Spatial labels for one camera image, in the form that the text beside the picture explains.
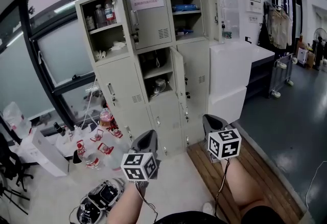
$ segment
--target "blue item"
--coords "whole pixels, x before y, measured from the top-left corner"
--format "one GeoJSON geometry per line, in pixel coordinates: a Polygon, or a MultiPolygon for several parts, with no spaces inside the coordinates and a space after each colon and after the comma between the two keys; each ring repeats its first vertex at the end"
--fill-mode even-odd
{"type": "Polygon", "coordinates": [[[180,11],[192,11],[192,10],[198,10],[199,8],[194,4],[180,4],[180,5],[174,5],[173,7],[174,12],[180,12],[180,11]]]}

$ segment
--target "light fixture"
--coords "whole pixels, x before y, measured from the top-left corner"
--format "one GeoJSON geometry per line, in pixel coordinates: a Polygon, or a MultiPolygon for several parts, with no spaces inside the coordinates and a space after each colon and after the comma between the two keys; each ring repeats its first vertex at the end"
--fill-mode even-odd
{"type": "Polygon", "coordinates": [[[9,47],[12,43],[14,43],[20,36],[23,35],[23,32],[21,31],[16,37],[14,37],[8,44],[7,47],[9,47]]]}
{"type": "Polygon", "coordinates": [[[66,9],[69,9],[69,8],[73,7],[76,1],[79,1],[79,0],[69,2],[66,5],[61,6],[60,8],[55,9],[54,12],[58,14],[58,13],[60,13],[62,11],[65,11],[66,9]]]}

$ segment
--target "locker lock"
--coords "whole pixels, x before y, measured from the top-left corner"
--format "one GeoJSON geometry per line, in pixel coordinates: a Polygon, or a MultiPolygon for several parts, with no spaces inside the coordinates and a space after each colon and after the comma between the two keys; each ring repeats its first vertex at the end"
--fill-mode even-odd
{"type": "Polygon", "coordinates": [[[133,37],[134,43],[138,43],[139,42],[138,32],[132,33],[131,35],[133,37]]]}

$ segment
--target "tripod stand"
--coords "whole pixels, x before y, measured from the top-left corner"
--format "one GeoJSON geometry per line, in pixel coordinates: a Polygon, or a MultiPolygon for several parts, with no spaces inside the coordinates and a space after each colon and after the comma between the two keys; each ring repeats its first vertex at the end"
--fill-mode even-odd
{"type": "Polygon", "coordinates": [[[5,192],[8,192],[9,194],[11,194],[11,195],[15,195],[15,196],[17,196],[17,197],[20,197],[20,198],[22,198],[22,199],[26,199],[26,200],[30,200],[29,198],[27,198],[27,197],[24,197],[24,196],[22,196],[21,195],[21,193],[20,192],[18,192],[18,191],[16,191],[16,190],[9,190],[9,189],[7,189],[6,187],[4,187],[3,186],[3,184],[2,183],[0,183],[0,196],[2,196],[2,195],[4,195],[10,202],[12,202],[12,204],[14,204],[16,207],[18,207],[21,211],[23,211],[26,215],[28,215],[28,213],[25,211],[25,210],[23,210],[16,202],[14,202],[11,198],[10,198],[10,196],[8,196],[5,192]]]}

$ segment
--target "open locker door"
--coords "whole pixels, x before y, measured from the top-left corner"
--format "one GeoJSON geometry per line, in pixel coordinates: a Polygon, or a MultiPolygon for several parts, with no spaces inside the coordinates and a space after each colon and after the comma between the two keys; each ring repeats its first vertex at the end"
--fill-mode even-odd
{"type": "Polygon", "coordinates": [[[184,111],[184,114],[186,114],[188,111],[188,107],[186,104],[185,93],[184,60],[183,56],[174,47],[170,47],[170,50],[172,52],[172,57],[174,61],[176,95],[184,111]]]}
{"type": "Polygon", "coordinates": [[[221,41],[221,10],[220,0],[202,0],[204,12],[205,34],[209,40],[221,41]]]}

